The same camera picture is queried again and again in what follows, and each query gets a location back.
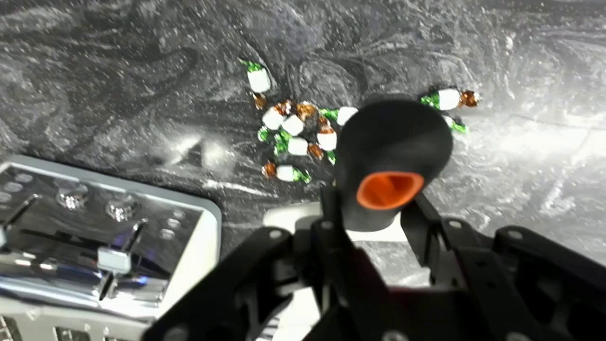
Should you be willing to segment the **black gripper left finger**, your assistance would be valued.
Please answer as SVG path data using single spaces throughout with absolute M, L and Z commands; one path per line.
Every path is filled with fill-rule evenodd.
M 313 290 L 321 319 L 302 341 L 381 341 L 391 330 L 387 285 L 345 233 L 336 190 L 294 233 L 254 231 L 141 341 L 256 341 L 304 288 Z

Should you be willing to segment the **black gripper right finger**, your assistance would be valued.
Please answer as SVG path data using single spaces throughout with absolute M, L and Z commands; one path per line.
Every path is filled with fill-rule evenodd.
M 523 226 L 493 237 L 425 197 L 402 230 L 431 286 L 459 294 L 480 339 L 606 341 L 606 267 Z

